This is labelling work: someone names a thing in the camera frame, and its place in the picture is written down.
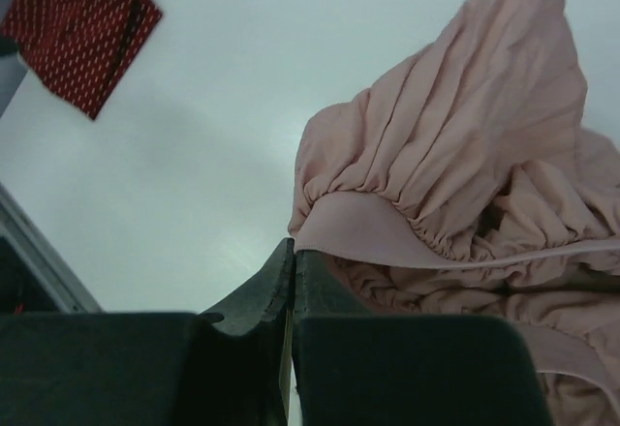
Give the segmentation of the red polka dot skirt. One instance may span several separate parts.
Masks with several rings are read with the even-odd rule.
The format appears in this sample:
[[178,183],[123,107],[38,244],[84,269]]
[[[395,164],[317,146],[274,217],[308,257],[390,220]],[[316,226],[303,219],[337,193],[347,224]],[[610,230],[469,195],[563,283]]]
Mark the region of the red polka dot skirt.
[[94,120],[162,16],[153,0],[13,0],[1,53]]

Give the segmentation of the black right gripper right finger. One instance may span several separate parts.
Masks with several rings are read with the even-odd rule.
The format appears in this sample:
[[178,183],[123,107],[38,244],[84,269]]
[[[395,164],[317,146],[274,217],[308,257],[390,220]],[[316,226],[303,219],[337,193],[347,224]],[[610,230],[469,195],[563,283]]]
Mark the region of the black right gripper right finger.
[[474,316],[379,316],[316,252],[295,256],[293,359],[306,425],[548,425],[522,338]]

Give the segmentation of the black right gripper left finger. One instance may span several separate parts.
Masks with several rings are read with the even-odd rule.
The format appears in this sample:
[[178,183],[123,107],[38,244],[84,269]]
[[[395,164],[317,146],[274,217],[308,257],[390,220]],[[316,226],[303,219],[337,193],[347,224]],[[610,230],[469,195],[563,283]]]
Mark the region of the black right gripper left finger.
[[64,314],[1,246],[5,425],[284,425],[293,243],[200,313]]

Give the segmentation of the pink skirt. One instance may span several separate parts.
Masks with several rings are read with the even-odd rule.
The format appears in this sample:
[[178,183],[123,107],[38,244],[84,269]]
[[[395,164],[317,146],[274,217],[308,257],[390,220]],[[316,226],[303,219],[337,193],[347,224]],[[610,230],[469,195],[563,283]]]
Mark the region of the pink skirt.
[[619,153],[586,94],[565,0],[466,0],[308,121],[288,227],[374,309],[510,323],[557,425],[619,421]]

